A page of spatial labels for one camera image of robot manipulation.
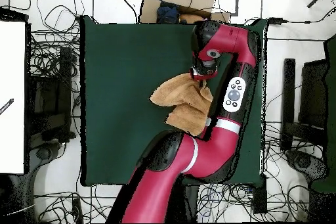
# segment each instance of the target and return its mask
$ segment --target black border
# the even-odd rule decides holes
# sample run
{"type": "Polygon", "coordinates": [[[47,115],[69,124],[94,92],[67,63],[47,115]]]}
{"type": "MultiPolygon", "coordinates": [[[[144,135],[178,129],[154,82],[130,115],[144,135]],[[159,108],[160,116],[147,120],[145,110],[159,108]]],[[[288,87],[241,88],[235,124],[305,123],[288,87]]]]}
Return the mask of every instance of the black border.
{"type": "Polygon", "coordinates": [[[85,183],[86,176],[87,176],[87,134],[86,134],[86,114],[87,114],[87,102],[86,102],[86,96],[85,96],[85,17],[81,15],[79,17],[79,71],[80,71],[80,77],[79,77],[79,84],[81,87],[80,95],[81,95],[81,177],[80,177],[80,183],[83,187],[88,187],[88,185],[85,183]]]}
{"type": "Polygon", "coordinates": [[[25,23],[25,57],[24,57],[24,172],[23,174],[0,173],[0,175],[25,175],[30,170],[30,92],[29,92],[29,73],[30,73],[30,51],[31,51],[31,24],[28,23],[29,16],[17,11],[0,8],[0,20],[10,22],[25,23]]]}

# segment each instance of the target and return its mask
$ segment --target brown towel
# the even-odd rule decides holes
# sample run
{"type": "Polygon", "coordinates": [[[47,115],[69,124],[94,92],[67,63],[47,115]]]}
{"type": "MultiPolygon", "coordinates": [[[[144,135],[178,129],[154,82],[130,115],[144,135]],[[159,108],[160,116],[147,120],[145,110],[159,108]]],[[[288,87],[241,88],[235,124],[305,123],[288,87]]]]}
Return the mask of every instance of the brown towel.
{"type": "Polygon", "coordinates": [[[199,135],[205,126],[207,113],[213,96],[203,81],[193,80],[190,74],[181,74],[162,83],[150,97],[160,106],[174,106],[165,123],[173,125],[190,134],[199,135]]]}

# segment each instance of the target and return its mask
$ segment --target green mat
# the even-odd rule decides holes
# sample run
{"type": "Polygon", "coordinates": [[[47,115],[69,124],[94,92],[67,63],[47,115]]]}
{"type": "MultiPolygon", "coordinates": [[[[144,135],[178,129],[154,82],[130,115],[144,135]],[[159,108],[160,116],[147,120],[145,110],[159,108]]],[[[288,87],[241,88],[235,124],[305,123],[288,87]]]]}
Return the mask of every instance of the green mat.
{"type": "MultiPolygon", "coordinates": [[[[81,19],[86,99],[82,103],[86,147],[82,150],[81,183],[125,184],[152,138],[160,131],[174,129],[164,124],[174,107],[156,106],[148,98],[164,81],[189,71],[193,25],[95,24],[88,16],[81,19]]],[[[266,25],[267,20],[259,20],[254,26],[243,27],[263,38],[266,25]]],[[[219,75],[229,61],[230,55],[221,57],[219,75]]],[[[263,66],[262,59],[231,183],[260,180],[263,66]]],[[[220,80],[219,76],[208,81],[213,95],[220,80]]]]}

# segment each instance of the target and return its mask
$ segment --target red robot arm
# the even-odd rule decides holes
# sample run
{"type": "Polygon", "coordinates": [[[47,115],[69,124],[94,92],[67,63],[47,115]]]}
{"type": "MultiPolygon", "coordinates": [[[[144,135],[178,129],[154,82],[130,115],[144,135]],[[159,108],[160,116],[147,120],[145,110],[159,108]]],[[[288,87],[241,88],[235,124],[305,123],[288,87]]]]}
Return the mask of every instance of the red robot arm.
{"type": "Polygon", "coordinates": [[[195,26],[192,36],[194,65],[190,70],[194,79],[215,77],[217,59],[223,53],[237,54],[236,62],[230,65],[220,88],[215,115],[208,119],[203,138],[172,132],[157,142],[142,163],[137,184],[134,184],[134,177],[130,181],[135,191],[124,200],[126,208],[118,221],[163,223],[171,189],[180,174],[205,181],[219,180],[225,174],[226,164],[236,151],[249,100],[248,90],[255,76],[257,41],[256,34],[243,28],[214,21],[195,26]]]}

